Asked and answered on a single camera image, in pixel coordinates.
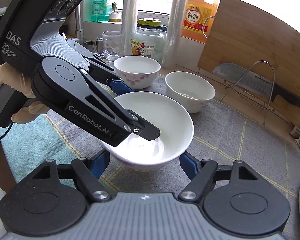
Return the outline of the left gloved hand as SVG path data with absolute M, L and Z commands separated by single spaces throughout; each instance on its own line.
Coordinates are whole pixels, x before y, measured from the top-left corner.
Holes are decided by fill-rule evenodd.
M 27 99 L 36 97 L 31 88 L 31 79 L 8 63 L 0 65 L 0 88 L 2 85 L 7 85 L 20 92 Z M 49 107 L 42 102 L 34 101 L 29 106 L 20 108 L 15 112 L 11 120 L 17 124 L 26 124 L 41 114 L 47 114 L 49 110 Z

